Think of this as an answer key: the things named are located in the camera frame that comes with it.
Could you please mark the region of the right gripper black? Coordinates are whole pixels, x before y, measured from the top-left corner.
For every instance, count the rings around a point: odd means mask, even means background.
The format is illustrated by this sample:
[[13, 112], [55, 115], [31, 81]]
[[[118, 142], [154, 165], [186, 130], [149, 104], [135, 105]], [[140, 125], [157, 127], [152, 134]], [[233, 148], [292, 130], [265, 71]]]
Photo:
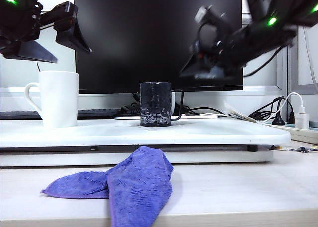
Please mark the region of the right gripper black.
[[[202, 6], [195, 16], [199, 28], [196, 40], [190, 47], [191, 56], [181, 69], [180, 77], [223, 79], [223, 68], [228, 72], [242, 68], [264, 53], [291, 45], [297, 35], [295, 29], [286, 27], [284, 21], [276, 15], [266, 16], [233, 31], [225, 16], [211, 14], [211, 8], [211, 5]], [[201, 29], [205, 25], [212, 25], [217, 29], [213, 44], [201, 39]], [[208, 65], [208, 57], [214, 64], [223, 68]]]

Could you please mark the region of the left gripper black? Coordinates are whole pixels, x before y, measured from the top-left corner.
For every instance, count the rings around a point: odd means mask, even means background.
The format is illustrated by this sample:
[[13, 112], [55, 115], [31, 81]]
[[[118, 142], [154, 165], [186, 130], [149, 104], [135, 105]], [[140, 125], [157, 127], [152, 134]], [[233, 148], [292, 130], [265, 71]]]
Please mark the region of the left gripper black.
[[50, 25], [60, 45], [92, 52], [78, 24], [77, 6], [66, 1], [40, 15], [42, 9], [38, 0], [0, 0], [0, 53], [5, 58], [56, 63], [58, 59], [35, 41], [39, 27]]

